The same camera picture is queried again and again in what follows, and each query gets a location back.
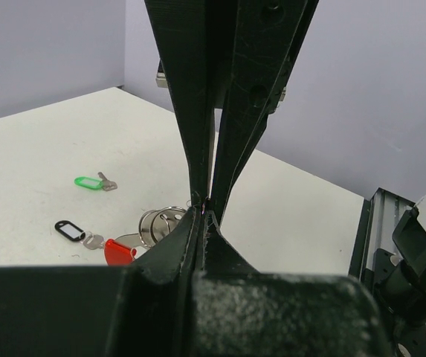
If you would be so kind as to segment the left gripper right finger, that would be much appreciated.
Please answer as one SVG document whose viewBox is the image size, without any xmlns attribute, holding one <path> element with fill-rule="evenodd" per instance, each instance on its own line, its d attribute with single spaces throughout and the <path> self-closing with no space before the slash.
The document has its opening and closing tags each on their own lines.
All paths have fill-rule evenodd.
<svg viewBox="0 0 426 357">
<path fill-rule="evenodd" d="M 203 232 L 195 356 L 390 356 L 378 308 L 355 278 L 259 273 L 211 213 Z"/>
</svg>

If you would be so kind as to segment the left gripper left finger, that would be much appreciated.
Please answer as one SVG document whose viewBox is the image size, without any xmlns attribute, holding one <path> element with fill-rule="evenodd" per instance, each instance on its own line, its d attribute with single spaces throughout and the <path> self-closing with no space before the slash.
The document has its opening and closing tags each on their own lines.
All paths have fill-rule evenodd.
<svg viewBox="0 0 426 357">
<path fill-rule="evenodd" d="M 0 268 L 0 356 L 179 356 L 201 223 L 126 266 Z"/>
</svg>

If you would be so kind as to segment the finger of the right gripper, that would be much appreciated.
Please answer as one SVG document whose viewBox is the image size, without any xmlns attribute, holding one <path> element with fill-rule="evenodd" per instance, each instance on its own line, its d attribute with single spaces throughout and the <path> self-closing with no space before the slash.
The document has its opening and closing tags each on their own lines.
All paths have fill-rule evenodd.
<svg viewBox="0 0 426 357">
<path fill-rule="evenodd" d="M 192 203 L 209 196 L 213 107 L 208 88 L 205 1 L 146 1 L 187 159 Z"/>
<path fill-rule="evenodd" d="M 316 1 L 238 3 L 210 197 L 217 222 L 277 107 L 316 7 Z"/>
</svg>

